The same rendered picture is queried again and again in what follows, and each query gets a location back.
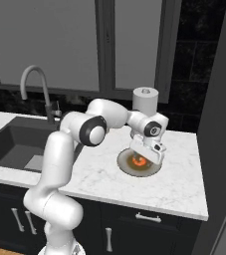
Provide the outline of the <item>dark grey sink basin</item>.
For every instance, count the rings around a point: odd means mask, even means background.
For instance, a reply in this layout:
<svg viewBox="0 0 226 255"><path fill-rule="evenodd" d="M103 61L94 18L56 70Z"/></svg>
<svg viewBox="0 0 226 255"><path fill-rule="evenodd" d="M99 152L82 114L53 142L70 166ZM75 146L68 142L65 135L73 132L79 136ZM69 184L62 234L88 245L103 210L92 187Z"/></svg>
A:
<svg viewBox="0 0 226 255"><path fill-rule="evenodd" d="M49 134L60 122L16 117L0 129L0 166L40 173Z"/></svg>

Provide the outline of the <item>grey curved tap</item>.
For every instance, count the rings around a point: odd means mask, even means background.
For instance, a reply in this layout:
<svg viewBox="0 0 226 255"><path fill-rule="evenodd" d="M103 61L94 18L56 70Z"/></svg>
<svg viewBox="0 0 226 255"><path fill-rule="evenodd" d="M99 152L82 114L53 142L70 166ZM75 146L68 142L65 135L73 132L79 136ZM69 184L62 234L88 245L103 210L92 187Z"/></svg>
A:
<svg viewBox="0 0 226 255"><path fill-rule="evenodd" d="M32 66L27 67L24 70L24 72L21 76L21 82L20 82L21 98L24 101L26 101L28 99L27 92L26 92L26 83L27 83L29 75L33 71L36 71L38 73L39 77L41 78L42 89L43 89L43 94L44 94L44 99L45 99L45 111L46 111L47 121L49 124L53 124L55 122L55 118L59 118L62 115L62 112L60 109L54 110L52 107L52 103L50 101L48 87L47 87L46 76L40 67L38 67L36 65L32 65Z"/></svg>

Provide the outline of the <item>grey round plate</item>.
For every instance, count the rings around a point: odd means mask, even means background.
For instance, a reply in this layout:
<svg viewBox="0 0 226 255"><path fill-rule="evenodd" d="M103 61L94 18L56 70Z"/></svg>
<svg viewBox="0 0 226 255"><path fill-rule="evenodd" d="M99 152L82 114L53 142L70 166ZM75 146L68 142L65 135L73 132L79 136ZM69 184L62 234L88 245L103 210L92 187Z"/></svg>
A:
<svg viewBox="0 0 226 255"><path fill-rule="evenodd" d="M138 157L142 155L129 147L121 151L116 159L117 166L128 175L135 177L149 177L159 172L162 167L162 163L154 164L149 160L147 160L146 166L137 167L132 163L132 158L134 156Z"/></svg>

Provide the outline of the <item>black base cupboard door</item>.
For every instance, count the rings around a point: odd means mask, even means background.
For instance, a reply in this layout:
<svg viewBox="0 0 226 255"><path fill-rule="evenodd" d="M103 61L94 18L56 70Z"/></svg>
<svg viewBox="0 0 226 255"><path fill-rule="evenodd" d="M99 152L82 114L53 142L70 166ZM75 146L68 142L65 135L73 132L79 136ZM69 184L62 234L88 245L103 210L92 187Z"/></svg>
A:
<svg viewBox="0 0 226 255"><path fill-rule="evenodd" d="M107 251L106 227L113 231L113 252ZM105 226L105 247L109 255L186 255L176 235L124 223Z"/></svg>
<svg viewBox="0 0 226 255"><path fill-rule="evenodd" d="M84 210L83 219L73 230L77 241L83 246L86 255L103 255L103 238L101 227L101 212L99 205L94 201L74 197ZM30 213L31 222L36 229L36 235L30 241L25 255L38 255L46 246L44 227L46 220Z"/></svg>
<svg viewBox="0 0 226 255"><path fill-rule="evenodd" d="M18 209L19 202L6 195L0 195L0 245L11 248L23 248L24 232L19 231L17 221L11 208Z"/></svg>

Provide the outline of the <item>white paper towel roll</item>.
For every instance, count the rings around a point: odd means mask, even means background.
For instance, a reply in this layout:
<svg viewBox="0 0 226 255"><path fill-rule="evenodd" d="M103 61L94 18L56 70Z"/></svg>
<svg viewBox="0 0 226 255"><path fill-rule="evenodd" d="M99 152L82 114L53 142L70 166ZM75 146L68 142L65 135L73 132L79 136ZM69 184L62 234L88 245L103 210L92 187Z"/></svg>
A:
<svg viewBox="0 0 226 255"><path fill-rule="evenodd" d="M158 91L150 87L139 87L132 92L132 108L148 117L154 116L157 110Z"/></svg>

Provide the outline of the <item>black drawer front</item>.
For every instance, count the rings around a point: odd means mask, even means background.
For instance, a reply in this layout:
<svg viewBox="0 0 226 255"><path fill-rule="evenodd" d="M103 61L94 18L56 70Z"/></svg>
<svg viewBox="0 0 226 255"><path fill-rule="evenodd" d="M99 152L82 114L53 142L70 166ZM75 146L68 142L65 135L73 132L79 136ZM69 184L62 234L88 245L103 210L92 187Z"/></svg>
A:
<svg viewBox="0 0 226 255"><path fill-rule="evenodd" d="M160 223L148 221L148 220L142 220L142 219L136 219L135 214L140 212L141 215L149 216L149 217L156 217L159 216L161 218ZM147 211L143 209L137 209L137 208L129 208L129 207L121 207L118 210L118 214L121 218L133 220L135 222L145 222L145 223L151 223L153 225L158 225L161 227L166 227L169 229L176 229L179 221L178 216L163 214L155 211Z"/></svg>

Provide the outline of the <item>orange-red meat piece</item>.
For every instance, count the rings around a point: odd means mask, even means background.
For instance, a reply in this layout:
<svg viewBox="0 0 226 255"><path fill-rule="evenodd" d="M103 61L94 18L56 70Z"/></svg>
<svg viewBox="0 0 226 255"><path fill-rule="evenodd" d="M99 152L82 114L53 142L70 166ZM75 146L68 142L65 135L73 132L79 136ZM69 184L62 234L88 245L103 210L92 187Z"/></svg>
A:
<svg viewBox="0 0 226 255"><path fill-rule="evenodd" d="M138 157L133 157L132 158L132 163L137 166L137 167L142 167L142 166L146 166L147 164L147 159L144 158L143 156L138 156Z"/></svg>

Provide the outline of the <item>dark grey tall cabinet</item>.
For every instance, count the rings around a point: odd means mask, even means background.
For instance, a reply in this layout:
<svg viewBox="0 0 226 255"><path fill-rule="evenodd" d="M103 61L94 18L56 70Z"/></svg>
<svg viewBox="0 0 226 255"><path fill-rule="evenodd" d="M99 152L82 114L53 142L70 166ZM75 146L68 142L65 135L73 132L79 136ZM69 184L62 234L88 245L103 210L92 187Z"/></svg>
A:
<svg viewBox="0 0 226 255"><path fill-rule="evenodd" d="M206 93L198 134L208 207L191 255L215 255L226 223L226 12Z"/></svg>

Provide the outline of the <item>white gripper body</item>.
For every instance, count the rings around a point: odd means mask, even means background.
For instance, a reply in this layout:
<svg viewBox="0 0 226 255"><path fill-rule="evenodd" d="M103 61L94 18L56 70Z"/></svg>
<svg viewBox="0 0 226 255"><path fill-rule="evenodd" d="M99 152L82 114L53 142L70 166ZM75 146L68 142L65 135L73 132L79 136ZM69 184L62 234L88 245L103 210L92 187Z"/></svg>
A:
<svg viewBox="0 0 226 255"><path fill-rule="evenodd" d="M154 164L162 163L166 151L166 147L156 138L138 134L133 137L129 147Z"/></svg>

